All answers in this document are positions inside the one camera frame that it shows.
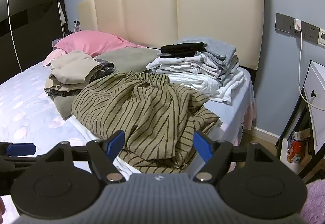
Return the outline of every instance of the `baseboard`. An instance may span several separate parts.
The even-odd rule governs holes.
[[[244,130],[244,132],[273,144],[275,144],[279,139],[279,136],[277,136],[276,134],[254,126],[251,127],[251,130]]]

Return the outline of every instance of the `bed headboard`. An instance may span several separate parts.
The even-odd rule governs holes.
[[[234,45],[242,66],[258,66],[264,0],[84,0],[78,11],[82,30],[154,48],[209,36]]]

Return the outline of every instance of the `wardrobe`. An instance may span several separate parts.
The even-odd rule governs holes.
[[[0,84],[44,60],[63,35],[58,0],[0,0]]]

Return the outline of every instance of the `gray gripper base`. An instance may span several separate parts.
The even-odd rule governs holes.
[[[212,185],[194,183],[187,173],[183,173],[133,174],[125,183],[106,186],[97,201],[77,215],[60,220],[40,220],[23,215],[15,222],[15,224],[32,223],[303,224],[304,222],[298,214],[280,220],[259,220],[245,216],[226,205]]]

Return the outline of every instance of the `striped fabric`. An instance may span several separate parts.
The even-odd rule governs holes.
[[[195,156],[194,131],[218,120],[204,108],[208,100],[194,89],[170,85],[166,75],[115,72],[85,87],[71,111],[101,139],[123,130],[119,156],[139,171],[178,173]]]

